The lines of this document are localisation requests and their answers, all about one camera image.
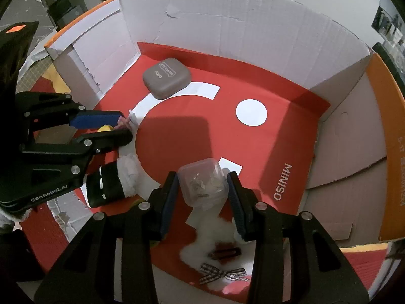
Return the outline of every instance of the metal screw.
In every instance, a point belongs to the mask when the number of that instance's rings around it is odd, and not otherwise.
[[[95,213],[94,215],[93,215],[93,218],[95,219],[95,220],[102,220],[103,218],[104,218],[104,213],[103,212],[97,212],[97,213]]]
[[[151,207],[151,204],[150,204],[149,202],[141,202],[141,203],[138,205],[138,208],[139,208],[140,210],[148,210],[150,207]]]
[[[313,216],[310,212],[302,212],[301,217],[305,220],[311,220]]]
[[[70,170],[72,171],[72,174],[77,175],[80,172],[80,167],[74,165]]]
[[[257,210],[266,210],[267,209],[267,204],[265,204],[264,202],[258,202],[255,205]]]

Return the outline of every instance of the white curved stripe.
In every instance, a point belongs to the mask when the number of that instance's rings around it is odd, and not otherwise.
[[[209,99],[214,99],[220,87],[217,85],[212,85],[205,82],[191,82],[187,87],[170,96],[167,99],[177,96],[187,96],[196,95]],[[140,125],[143,118],[148,114],[148,112],[153,109],[159,103],[165,101],[166,99],[159,100],[153,97],[150,93],[145,98],[143,98],[132,110],[135,113],[136,121]]]
[[[214,99],[218,93],[220,87],[216,85],[212,85],[210,83],[205,82],[191,82],[186,88],[180,90],[179,92],[175,93],[174,95],[170,96],[167,99],[177,96],[187,96],[187,95],[196,95],[201,96],[209,99]],[[153,109],[159,103],[165,101],[159,100],[153,97],[150,93],[145,98],[143,98],[130,113],[135,114],[136,121],[140,125],[144,117],[148,114],[148,112]],[[135,152],[135,138],[136,138],[137,130],[133,131],[134,138],[132,141],[125,145],[121,146],[118,150],[119,156],[124,156],[128,154],[136,154]],[[150,177],[145,170],[143,170],[142,166],[139,170],[139,182],[137,184],[138,194],[144,199],[147,200],[151,194],[151,192],[157,188],[159,188],[160,184],[155,181],[152,177]]]

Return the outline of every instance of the transparent container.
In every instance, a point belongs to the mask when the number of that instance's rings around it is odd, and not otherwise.
[[[186,164],[177,174],[184,201],[190,207],[206,210],[228,196],[228,183],[213,158]]]

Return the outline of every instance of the black and white checkered ribbon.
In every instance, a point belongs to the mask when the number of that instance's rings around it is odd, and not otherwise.
[[[247,275],[245,269],[243,268],[223,271],[216,268],[215,266],[202,263],[200,271],[206,274],[200,279],[200,284],[210,283],[220,278],[225,278],[231,281],[242,280],[249,282],[249,279],[243,278],[243,276]]]

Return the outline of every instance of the white circle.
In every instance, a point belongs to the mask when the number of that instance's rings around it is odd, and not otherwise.
[[[267,119],[266,107],[255,99],[242,100],[236,107],[236,116],[247,126],[260,126]]]

